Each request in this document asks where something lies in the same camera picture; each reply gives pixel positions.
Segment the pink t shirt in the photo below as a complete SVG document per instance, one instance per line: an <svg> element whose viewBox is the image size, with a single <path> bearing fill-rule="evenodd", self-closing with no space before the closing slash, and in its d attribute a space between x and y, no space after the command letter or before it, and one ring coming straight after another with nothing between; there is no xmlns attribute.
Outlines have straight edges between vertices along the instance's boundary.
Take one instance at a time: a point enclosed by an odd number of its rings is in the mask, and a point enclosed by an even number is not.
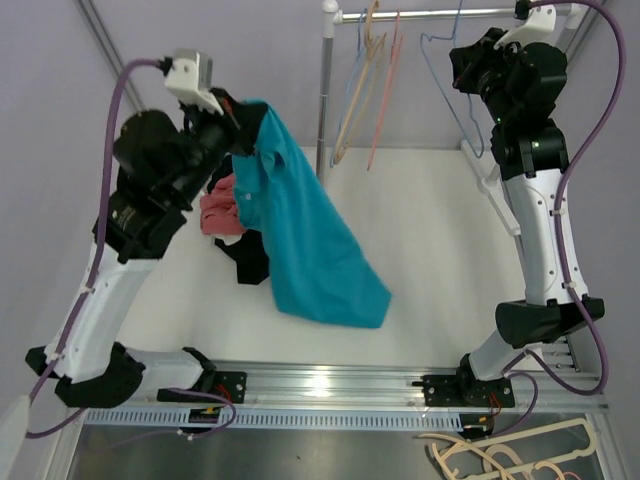
<svg viewBox="0 0 640 480"><path fill-rule="evenodd" d="M204 235L241 236L246 232L234 197L235 175L219 179L200 199L200 228Z"/></svg>

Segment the teal t shirt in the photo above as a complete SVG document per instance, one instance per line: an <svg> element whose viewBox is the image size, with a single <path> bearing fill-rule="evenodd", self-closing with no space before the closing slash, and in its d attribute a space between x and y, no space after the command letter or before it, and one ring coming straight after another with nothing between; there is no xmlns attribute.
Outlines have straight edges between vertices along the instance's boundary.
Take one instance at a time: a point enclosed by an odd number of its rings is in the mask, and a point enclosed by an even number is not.
<svg viewBox="0 0 640 480"><path fill-rule="evenodd" d="M238 218L262 236L277 309L317 323L381 327L392 294L281 118L258 99L234 114L253 145L251 155L232 157Z"/></svg>

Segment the black t shirt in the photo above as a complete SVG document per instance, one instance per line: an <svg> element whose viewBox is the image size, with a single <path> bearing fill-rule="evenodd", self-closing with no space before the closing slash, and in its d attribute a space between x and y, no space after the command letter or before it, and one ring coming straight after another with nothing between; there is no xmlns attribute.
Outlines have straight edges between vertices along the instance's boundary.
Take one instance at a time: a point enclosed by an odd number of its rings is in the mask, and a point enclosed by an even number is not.
<svg viewBox="0 0 640 480"><path fill-rule="evenodd" d="M234 173L231 157L227 156L212 174L205 194L213 190L219 179L230 174ZM269 258L264 250L260 232L246 228L246 232L241 236L205 236L210 237L212 243L235 262L239 284L259 285L269 277Z"/></svg>

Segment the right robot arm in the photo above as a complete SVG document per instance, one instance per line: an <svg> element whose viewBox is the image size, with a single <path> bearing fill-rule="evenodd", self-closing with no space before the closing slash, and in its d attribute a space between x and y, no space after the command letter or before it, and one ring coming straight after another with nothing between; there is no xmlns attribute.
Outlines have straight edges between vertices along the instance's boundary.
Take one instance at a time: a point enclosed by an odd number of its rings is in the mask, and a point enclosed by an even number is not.
<svg viewBox="0 0 640 480"><path fill-rule="evenodd" d="M510 40L499 28L451 50L453 86L481 98L494 121L491 153L508 206L520 227L524 297L495 309L496 330L465 355L455 392L480 403L528 347L552 343L605 314L592 296L575 254L566 195L569 156L551 118L567 81L567 60L541 41Z"/></svg>

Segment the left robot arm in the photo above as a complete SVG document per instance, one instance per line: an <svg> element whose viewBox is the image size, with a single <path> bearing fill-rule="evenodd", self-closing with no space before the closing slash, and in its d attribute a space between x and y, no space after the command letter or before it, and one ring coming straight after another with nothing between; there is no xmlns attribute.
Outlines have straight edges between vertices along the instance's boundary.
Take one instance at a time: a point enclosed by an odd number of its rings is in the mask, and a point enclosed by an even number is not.
<svg viewBox="0 0 640 480"><path fill-rule="evenodd" d="M101 200L92 229L94 255L86 283L71 309L71 323L25 361L70 408L114 408L154 395L161 401L203 401L215 389L217 368L193 347L152 352L126 347L116 337L149 273L185 225L193 202L225 158L254 154L268 106L237 101L212 89L221 111L182 105L176 128L157 109L129 117L108 156L117 181Z"/></svg>

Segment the pink wire hanger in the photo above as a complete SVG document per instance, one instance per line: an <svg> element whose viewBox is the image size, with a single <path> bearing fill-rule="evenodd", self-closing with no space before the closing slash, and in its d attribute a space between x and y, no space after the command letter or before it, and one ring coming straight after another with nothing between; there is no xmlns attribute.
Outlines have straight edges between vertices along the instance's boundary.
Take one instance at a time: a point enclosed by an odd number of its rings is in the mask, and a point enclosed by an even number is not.
<svg viewBox="0 0 640 480"><path fill-rule="evenodd" d="M386 71L384 89L381 96L381 103L378 112L378 117L376 121L374 138L371 145L371 150L368 157L367 162L367 170L370 170L374 159L376 150L379 144L379 139L382 133L382 129L384 126L385 116L388 110L390 98L393 90L393 83L396 76L396 71L398 67L399 55L403 46L404 35L400 32L400 15L401 12L399 10L396 11L395 20L394 20L394 35L390 48L390 56L389 56L389 65Z"/></svg>

